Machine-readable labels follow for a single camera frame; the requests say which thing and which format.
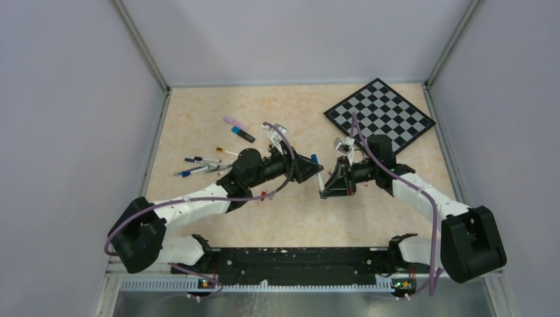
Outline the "blue cap whiteboard marker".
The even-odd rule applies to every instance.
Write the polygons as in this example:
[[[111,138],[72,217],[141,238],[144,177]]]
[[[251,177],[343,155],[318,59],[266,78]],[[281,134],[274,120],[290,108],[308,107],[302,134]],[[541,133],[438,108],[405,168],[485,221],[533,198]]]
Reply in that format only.
[[[315,153],[311,154],[311,159],[312,159],[313,163],[319,165],[317,154],[315,154]],[[322,192],[325,190],[324,180],[322,178],[322,170],[319,170],[316,173],[316,177],[317,177],[318,185],[319,185],[319,193],[322,194]]]

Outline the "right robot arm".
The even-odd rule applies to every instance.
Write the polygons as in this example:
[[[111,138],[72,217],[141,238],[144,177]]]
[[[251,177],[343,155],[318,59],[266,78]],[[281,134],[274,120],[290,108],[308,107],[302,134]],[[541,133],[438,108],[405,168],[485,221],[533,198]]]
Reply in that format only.
[[[327,182],[320,185],[320,197],[351,196],[357,184],[374,182],[432,222],[434,238],[405,234],[391,239],[387,262],[392,270],[405,272],[413,264],[424,264],[444,270],[457,283],[465,283],[507,264],[490,209],[456,201],[424,181],[408,165],[398,163],[389,137],[372,135],[367,138],[367,146],[371,156],[355,162],[354,140],[335,139],[333,147],[342,156],[337,158]]]

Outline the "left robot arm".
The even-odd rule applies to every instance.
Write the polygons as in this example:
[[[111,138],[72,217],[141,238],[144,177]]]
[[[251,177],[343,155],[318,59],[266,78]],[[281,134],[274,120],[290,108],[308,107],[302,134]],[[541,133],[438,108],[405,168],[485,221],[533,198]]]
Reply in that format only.
[[[160,202],[135,198],[110,229],[105,253],[118,257],[130,274],[156,263],[185,264],[196,273],[207,271],[212,256],[202,243],[192,236],[173,240],[169,237],[172,230],[255,201],[252,188],[265,182],[284,176],[286,183],[301,184],[324,169],[294,150],[272,147],[269,152],[269,157],[262,157],[256,149],[244,149],[228,173],[197,192]]]

